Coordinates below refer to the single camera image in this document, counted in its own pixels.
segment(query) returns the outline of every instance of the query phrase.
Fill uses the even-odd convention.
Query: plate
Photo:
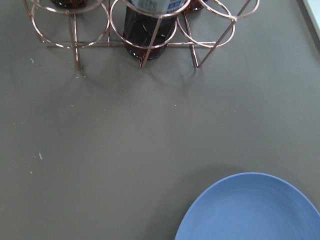
[[[185,214],[175,240],[320,240],[320,214],[288,182],[264,173],[226,177]]]

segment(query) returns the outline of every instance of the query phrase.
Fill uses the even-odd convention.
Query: gray countertop
[[[80,72],[22,1],[0,6],[0,239],[172,240],[202,191],[241,172],[320,209],[320,43],[301,1],[262,0],[197,70],[187,48],[141,70],[94,47]]]

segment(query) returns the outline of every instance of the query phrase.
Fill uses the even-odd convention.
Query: copper wire rack
[[[78,9],[58,8],[58,7],[55,7],[53,4],[50,4],[50,1],[48,0],[22,0],[22,1],[24,3],[24,6],[32,22],[32,25],[35,29],[35,32],[39,41],[45,45],[72,49],[74,65],[77,70],[80,70],[82,67],[81,59],[80,59],[80,49],[90,48],[94,46],[118,47],[118,46],[124,45],[124,43],[127,43],[136,48],[146,50],[146,55],[144,56],[144,58],[138,60],[139,66],[142,69],[147,64],[147,60],[151,50],[160,48],[164,45],[167,45],[168,47],[176,47],[176,48],[177,47],[189,48],[194,67],[200,68],[215,49],[225,46],[232,40],[236,31],[236,23],[239,20],[245,19],[251,16],[253,13],[255,13],[260,3],[260,0],[247,0],[244,3],[244,5],[241,7],[241,9],[237,12],[237,14],[232,15],[229,9],[221,1],[209,0],[209,1],[213,1],[214,4],[218,5],[219,8],[223,10],[223,12],[220,12],[215,8],[212,8],[206,2],[204,2],[204,0],[199,0],[199,2],[203,5],[204,9],[207,9],[214,15],[217,15],[217,16],[220,16],[221,18],[229,20],[230,23],[227,26],[227,28],[224,30],[222,35],[220,35],[216,41],[198,41],[192,37],[190,20],[188,19],[188,14],[184,12],[184,10],[186,9],[186,7],[188,6],[191,0],[185,0],[184,5],[180,9],[167,14],[152,14],[152,13],[144,12],[139,8],[135,7],[134,5],[132,5],[131,3],[129,3],[128,0],[92,0],[90,4],[88,4],[87,6],[83,8],[78,8]],[[251,9],[248,13],[244,13],[244,11],[246,10],[246,8],[248,7],[251,1],[254,2],[253,9]],[[114,23],[114,18],[113,18],[114,9],[116,8],[116,5],[119,2],[126,4],[127,7],[131,8],[132,10],[140,14],[157,19],[149,45],[143,46],[143,45],[134,44],[133,42],[130,42],[128,39],[123,37],[123,35],[119,32],[119,30],[117,29]],[[77,23],[77,16],[80,14],[88,13],[90,11],[94,11],[97,8],[102,8],[105,13],[105,26],[102,33],[94,40],[79,41],[78,40],[79,29],[78,29],[78,23]],[[43,34],[43,32],[39,29],[36,21],[36,12],[39,9],[66,16],[66,24],[68,26],[68,34],[70,39],[69,41],[54,41],[50,39],[48,36],[46,36],[45,34]],[[173,16],[177,16],[177,19],[176,19],[174,30],[171,36],[162,44],[154,45],[156,35],[158,33],[162,20],[165,18],[173,17]],[[185,41],[173,40],[177,30],[181,31],[181,33],[184,35]],[[120,38],[120,40],[111,39],[112,31],[114,31],[114,33]],[[206,53],[203,59],[199,59],[199,57],[197,56],[196,47],[200,47],[208,50],[208,52]]]

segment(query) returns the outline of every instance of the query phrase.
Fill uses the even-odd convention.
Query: metal ring
[[[136,45],[130,41],[128,41],[126,38],[123,37],[122,34],[120,34],[120,32],[117,30],[115,24],[114,24],[114,21],[112,20],[112,13],[113,13],[113,10],[114,10],[114,7],[115,5],[119,2],[119,0],[115,0],[110,8],[110,23],[111,23],[111,26],[113,28],[113,30],[115,31],[115,33],[118,35],[119,38],[121,38],[125,43],[133,46],[133,47],[136,47],[136,48],[139,48],[139,49],[148,49],[149,46],[141,46],[141,45]],[[165,46],[173,37],[174,35],[176,34],[176,31],[177,31],[177,21],[175,22],[174,24],[174,30],[171,34],[171,36],[163,43],[159,44],[159,45],[153,45],[151,47],[151,49],[157,49],[157,48],[160,48],[160,47],[163,47]]]
[[[106,14],[106,17],[107,17],[107,24],[106,24],[106,28],[104,29],[103,33],[94,41],[91,41],[91,42],[88,42],[87,44],[85,45],[81,45],[81,46],[77,46],[77,48],[86,48],[86,47],[89,47],[89,46],[92,46],[92,45],[95,45],[96,43],[100,42],[100,40],[107,34],[108,32],[108,28],[110,26],[110,17],[109,17],[109,13],[108,13],[108,10],[107,10],[107,7],[103,4],[103,3],[100,3],[100,5],[102,6],[105,14]],[[66,49],[71,49],[73,48],[71,46],[71,43],[66,45],[65,43],[59,43],[59,42],[55,42],[53,40],[51,40],[50,38],[48,38],[47,36],[45,36],[38,28],[37,24],[36,24],[36,21],[35,21],[35,13],[36,13],[36,9],[37,9],[37,6],[36,4],[34,4],[31,8],[31,21],[32,21],[32,24],[33,24],[33,27],[34,29],[36,30],[36,32],[41,36],[42,39],[44,39],[45,41],[47,41],[48,43],[50,44],[54,44],[56,45],[57,47],[60,47],[60,48],[66,48]]]
[[[50,6],[45,6],[41,4],[42,0],[30,0],[34,5],[36,5],[39,8],[45,9],[50,12],[58,13],[58,14],[84,14],[86,12],[92,11],[99,7],[104,0],[96,0],[95,3],[90,4],[88,6],[82,7],[82,8],[77,8],[77,9],[58,9],[58,8],[53,8]]]
[[[225,5],[223,5],[221,2],[219,2],[218,4],[225,10],[225,12],[228,14],[228,16],[231,16],[231,12],[228,10],[228,8],[227,8]],[[185,30],[183,29],[183,27],[181,26],[179,17],[177,18],[177,23],[178,23],[179,28],[180,28],[181,32],[183,33],[183,35],[184,35],[187,39],[189,39],[190,41],[198,44],[199,46],[202,46],[202,47],[211,49],[211,48],[214,47],[214,44],[216,44],[215,41],[212,42],[212,45],[208,45],[208,44],[201,43],[201,42],[199,42],[199,41],[197,41],[197,40],[194,40],[191,36],[189,36],[189,35],[186,33],[186,31],[185,31]],[[221,44],[217,45],[216,47],[217,47],[217,48],[220,48],[220,47],[223,47],[224,45],[228,44],[228,43],[231,41],[231,39],[234,37],[235,31],[236,31],[236,26],[233,25],[233,26],[232,26],[231,35],[230,35],[230,37],[227,39],[227,41],[225,41],[224,43],[221,43]]]
[[[176,16],[179,13],[182,13],[186,7],[188,7],[189,3],[191,0],[185,0],[185,3],[182,7],[180,7],[177,11],[174,11],[172,13],[166,13],[166,14],[156,14],[156,13],[149,13],[149,12],[145,12],[139,8],[137,8],[136,6],[134,6],[133,4],[129,3],[128,0],[122,0],[129,8],[131,8],[132,10],[134,10],[135,12],[145,15],[145,16],[149,16],[152,17],[154,19],[164,19],[164,18],[168,18],[168,17],[172,17],[172,16]]]
[[[214,14],[218,15],[218,16],[221,16],[221,17],[224,17],[224,18],[227,18],[227,19],[233,19],[233,20],[240,20],[240,19],[245,19],[249,16],[251,16],[252,14],[255,13],[255,11],[258,9],[258,6],[259,6],[259,3],[260,3],[260,0],[255,0],[255,6],[253,8],[253,10],[251,10],[250,12],[244,14],[244,15],[239,15],[239,16],[233,16],[233,15],[229,15],[229,14],[224,14],[222,12],[219,12],[215,9],[213,9],[212,7],[210,7],[207,3],[204,2],[204,0],[199,0],[200,3],[206,8],[208,9],[210,12],[213,12]],[[221,2],[219,2],[218,0],[213,0],[214,2],[216,2],[217,4],[222,4]]]

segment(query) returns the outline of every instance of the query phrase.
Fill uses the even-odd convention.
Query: metal bottle holder
[[[245,4],[242,6],[242,8],[240,9],[240,11],[236,15],[232,15],[231,12],[228,10],[228,8],[218,0],[209,0],[209,1],[213,1],[215,4],[219,5],[225,11],[225,13],[219,12],[216,9],[210,7],[207,3],[204,2],[204,0],[199,0],[199,2],[204,6],[206,10],[224,19],[230,20],[230,24],[228,25],[226,30],[223,32],[223,34],[218,38],[217,41],[198,41],[192,37],[192,32],[191,32],[191,28],[188,20],[188,14],[184,12],[185,8],[188,6],[191,0],[185,0],[184,5],[180,9],[178,9],[175,12],[167,13],[167,14],[147,13],[135,7],[131,3],[129,3],[128,0],[122,0],[122,2],[124,2],[126,6],[131,8],[132,10],[140,14],[143,14],[145,16],[149,16],[157,19],[149,45],[143,46],[143,45],[137,45],[130,42],[128,39],[124,38],[123,35],[117,30],[113,21],[113,11],[116,4],[119,3],[119,0],[114,0],[112,4],[111,4],[111,0],[107,0],[106,1],[107,6],[104,4],[105,0],[92,0],[90,4],[88,4],[87,6],[83,8],[78,8],[78,9],[62,9],[62,8],[54,7],[53,4],[51,6],[47,6],[45,3],[43,3],[43,0],[29,0],[32,3],[32,7],[30,7],[27,3],[27,0],[22,0],[22,1],[25,5],[27,13],[31,19],[31,22],[33,24],[33,27],[36,31],[36,34],[40,42],[43,44],[52,45],[60,48],[72,49],[75,68],[77,70],[80,70],[81,68],[79,49],[93,47],[93,46],[114,47],[114,46],[121,46],[124,43],[127,43],[136,48],[146,50],[146,55],[144,59],[139,60],[139,64],[141,68],[144,68],[146,66],[150,51],[152,49],[160,48],[164,45],[167,45],[168,47],[189,47],[191,51],[193,65],[196,68],[200,68],[216,48],[223,47],[231,41],[231,39],[234,37],[234,34],[235,34],[237,21],[251,16],[258,9],[259,3],[260,3],[260,0],[247,0]],[[247,8],[247,6],[251,1],[255,1],[255,5],[253,9],[249,13],[243,14],[244,10]],[[104,31],[95,40],[78,41],[77,15],[85,14],[89,11],[93,11],[98,7],[102,7],[105,12],[106,25],[105,25]],[[66,15],[70,42],[56,42],[48,38],[46,35],[44,35],[39,30],[35,20],[35,14],[37,9],[43,9],[56,14]],[[182,27],[181,21],[178,16],[181,13],[183,13],[183,16],[184,16],[186,31]],[[158,33],[162,20],[165,18],[173,17],[173,16],[177,16],[177,20],[171,36],[164,43],[159,45],[154,45],[156,35]],[[111,26],[113,31],[116,33],[117,36],[120,37],[121,40],[111,40]],[[182,32],[182,34],[186,37],[187,41],[183,41],[183,42],[172,41],[178,28]],[[107,35],[107,41],[103,40],[103,38],[106,35]],[[196,47],[209,49],[208,53],[205,55],[205,57],[201,61],[199,61],[199,58],[197,57]]]

